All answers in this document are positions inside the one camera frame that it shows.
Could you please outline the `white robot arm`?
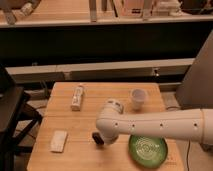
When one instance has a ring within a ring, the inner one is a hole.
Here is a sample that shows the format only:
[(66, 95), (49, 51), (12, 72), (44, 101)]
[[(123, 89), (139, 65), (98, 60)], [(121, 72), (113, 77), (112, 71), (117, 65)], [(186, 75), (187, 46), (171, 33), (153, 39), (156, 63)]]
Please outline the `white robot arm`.
[(195, 141), (213, 145), (213, 109), (188, 109), (148, 114), (123, 114), (123, 105), (109, 99), (96, 119), (107, 144), (120, 134)]

